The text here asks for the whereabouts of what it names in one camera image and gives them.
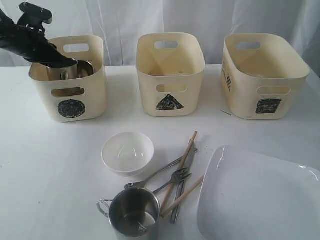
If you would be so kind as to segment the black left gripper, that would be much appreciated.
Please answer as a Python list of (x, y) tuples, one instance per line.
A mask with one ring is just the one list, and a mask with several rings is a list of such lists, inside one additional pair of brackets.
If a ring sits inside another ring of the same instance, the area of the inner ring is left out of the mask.
[(49, 43), (44, 27), (30, 29), (17, 25), (3, 10), (0, 11), (0, 48), (49, 68), (67, 68), (77, 63), (75, 59), (60, 54)]

